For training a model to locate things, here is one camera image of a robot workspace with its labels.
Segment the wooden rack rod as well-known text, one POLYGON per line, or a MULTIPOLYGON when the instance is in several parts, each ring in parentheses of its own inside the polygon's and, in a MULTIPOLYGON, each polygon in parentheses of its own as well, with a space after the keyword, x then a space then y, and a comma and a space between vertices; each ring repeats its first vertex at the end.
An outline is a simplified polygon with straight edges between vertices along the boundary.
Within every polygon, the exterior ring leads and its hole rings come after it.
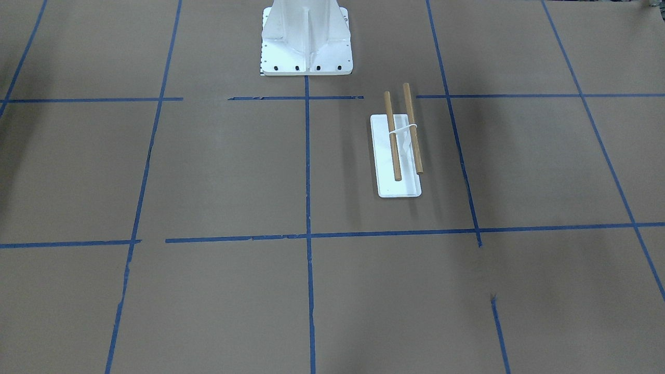
POLYGON ((424 168, 422 162, 422 152, 419 144, 418 127, 415 119, 413 93, 411 93, 411 88, 409 83, 404 83, 402 85, 402 90, 404 92, 407 119, 409 121, 409 135, 411 138, 411 146, 413 146, 414 166, 417 175, 423 175, 424 168))
POLYGON ((397 137, 395 133, 396 123, 394 118, 391 93, 389 91, 384 92, 384 106, 385 115, 387 116, 387 126, 389 130, 390 158, 393 169, 393 178, 395 181, 399 182, 402 181, 401 159, 399 155, 399 149, 397 147, 397 137))

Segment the white towel rack base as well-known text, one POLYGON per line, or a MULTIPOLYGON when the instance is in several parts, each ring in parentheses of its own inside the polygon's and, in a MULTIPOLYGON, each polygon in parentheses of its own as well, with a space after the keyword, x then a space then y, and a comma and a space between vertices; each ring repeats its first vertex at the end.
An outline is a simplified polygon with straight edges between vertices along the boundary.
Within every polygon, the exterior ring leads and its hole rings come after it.
POLYGON ((422 194, 416 168, 413 135, 417 125, 407 114, 393 116, 389 131, 387 114, 370 116, 370 130, 375 164, 376 187, 380 198, 418 198, 422 194))

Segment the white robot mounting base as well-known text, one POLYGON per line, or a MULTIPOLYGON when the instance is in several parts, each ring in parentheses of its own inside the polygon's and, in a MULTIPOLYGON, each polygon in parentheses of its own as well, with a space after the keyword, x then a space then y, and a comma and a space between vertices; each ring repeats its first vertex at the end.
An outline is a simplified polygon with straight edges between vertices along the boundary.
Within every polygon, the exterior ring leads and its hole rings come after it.
POLYGON ((263 76, 352 74, 351 26, 337 1, 274 1, 262 15, 263 76))

